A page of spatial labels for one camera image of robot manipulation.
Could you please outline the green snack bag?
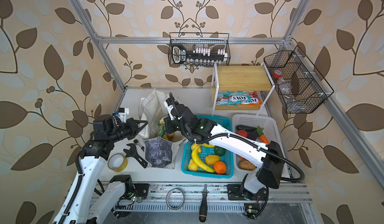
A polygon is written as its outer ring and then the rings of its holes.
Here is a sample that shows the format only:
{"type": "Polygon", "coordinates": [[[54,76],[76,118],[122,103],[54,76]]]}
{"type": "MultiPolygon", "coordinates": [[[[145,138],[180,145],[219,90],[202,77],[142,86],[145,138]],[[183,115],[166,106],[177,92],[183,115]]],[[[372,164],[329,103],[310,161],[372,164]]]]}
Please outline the green snack bag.
{"type": "Polygon", "coordinates": [[[166,134],[166,128],[165,128],[165,121],[164,121],[164,118],[162,118],[158,122],[157,136],[163,138],[165,135],[167,135],[166,134]]]}

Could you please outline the cream canvas grocery bag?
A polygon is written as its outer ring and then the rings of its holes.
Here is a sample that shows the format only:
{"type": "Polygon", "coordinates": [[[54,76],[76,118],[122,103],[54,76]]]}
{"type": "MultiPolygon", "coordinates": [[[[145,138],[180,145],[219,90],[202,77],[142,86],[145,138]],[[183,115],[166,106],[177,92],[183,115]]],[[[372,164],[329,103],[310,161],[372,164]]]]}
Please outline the cream canvas grocery bag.
{"type": "Polygon", "coordinates": [[[181,145],[187,143],[187,139],[179,131],[171,134],[166,130],[165,117],[168,116],[168,110],[164,102],[168,98],[168,94],[153,90],[148,97],[141,99],[139,117],[148,124],[139,136],[144,141],[148,167],[173,170],[177,152],[181,145]]]}

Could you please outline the purple eggplant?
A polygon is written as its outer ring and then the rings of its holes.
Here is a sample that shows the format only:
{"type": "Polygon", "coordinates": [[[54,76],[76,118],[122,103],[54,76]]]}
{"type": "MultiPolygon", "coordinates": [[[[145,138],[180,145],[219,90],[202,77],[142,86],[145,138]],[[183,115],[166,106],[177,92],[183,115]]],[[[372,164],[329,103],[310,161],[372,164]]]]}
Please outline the purple eggplant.
{"type": "Polygon", "coordinates": [[[258,137],[259,137],[259,134],[258,134],[257,130],[255,129],[252,132],[248,133],[248,137],[247,138],[250,139],[250,140],[256,141],[258,137]]]}

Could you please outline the orange carrot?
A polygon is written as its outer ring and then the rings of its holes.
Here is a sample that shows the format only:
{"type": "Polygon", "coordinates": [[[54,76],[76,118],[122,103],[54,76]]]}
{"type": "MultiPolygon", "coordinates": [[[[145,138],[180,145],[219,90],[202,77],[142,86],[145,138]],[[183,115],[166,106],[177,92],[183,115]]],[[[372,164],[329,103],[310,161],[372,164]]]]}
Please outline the orange carrot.
{"type": "Polygon", "coordinates": [[[262,127],[260,127],[260,126],[257,127],[257,133],[258,133],[259,139],[260,139],[260,141],[262,143],[265,143],[267,145],[270,144],[270,142],[268,141],[267,137],[264,135],[262,127]]]}

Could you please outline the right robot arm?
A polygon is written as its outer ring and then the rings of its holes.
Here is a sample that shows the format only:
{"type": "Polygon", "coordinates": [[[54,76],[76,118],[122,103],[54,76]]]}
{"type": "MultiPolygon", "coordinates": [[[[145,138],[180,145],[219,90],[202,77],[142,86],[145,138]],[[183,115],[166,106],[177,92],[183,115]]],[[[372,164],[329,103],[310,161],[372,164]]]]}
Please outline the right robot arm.
{"type": "Polygon", "coordinates": [[[198,118],[173,95],[164,101],[168,111],[165,118],[166,131],[180,131],[188,141],[195,144],[212,144],[237,154],[256,166],[256,170],[247,175],[244,188],[257,193],[262,188],[278,189],[280,182],[302,183],[304,172],[293,162],[284,158],[279,144],[257,142],[231,132],[220,124],[206,118],[198,118]]]}

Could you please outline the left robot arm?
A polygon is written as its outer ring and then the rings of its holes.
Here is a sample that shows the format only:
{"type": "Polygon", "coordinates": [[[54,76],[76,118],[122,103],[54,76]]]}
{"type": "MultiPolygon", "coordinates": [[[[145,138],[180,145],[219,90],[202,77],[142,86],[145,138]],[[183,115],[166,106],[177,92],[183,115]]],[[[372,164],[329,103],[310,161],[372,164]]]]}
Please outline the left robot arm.
{"type": "Polygon", "coordinates": [[[117,201],[133,190],[129,175],[114,176],[107,189],[92,204],[99,176],[108,163],[115,143],[134,139],[148,124],[146,120],[128,118],[121,108],[112,115],[102,115],[93,121],[89,141],[75,157],[77,175],[53,220],[54,224],[102,224],[117,201]]]}

